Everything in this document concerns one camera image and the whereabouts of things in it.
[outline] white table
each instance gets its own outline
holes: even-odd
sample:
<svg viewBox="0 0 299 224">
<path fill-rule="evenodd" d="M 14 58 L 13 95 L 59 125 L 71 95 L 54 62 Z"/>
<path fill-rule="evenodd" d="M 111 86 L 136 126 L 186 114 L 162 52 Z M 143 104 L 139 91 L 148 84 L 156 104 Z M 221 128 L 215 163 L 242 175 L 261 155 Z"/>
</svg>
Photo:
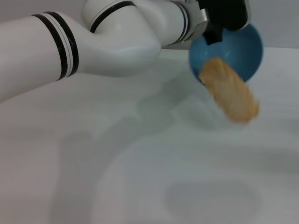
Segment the white table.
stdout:
<svg viewBox="0 0 299 224">
<path fill-rule="evenodd" d="M 297 224 L 298 71 L 299 50 L 266 49 L 242 129 L 207 122 L 183 50 L 1 104 L 0 223 Z"/>
</svg>

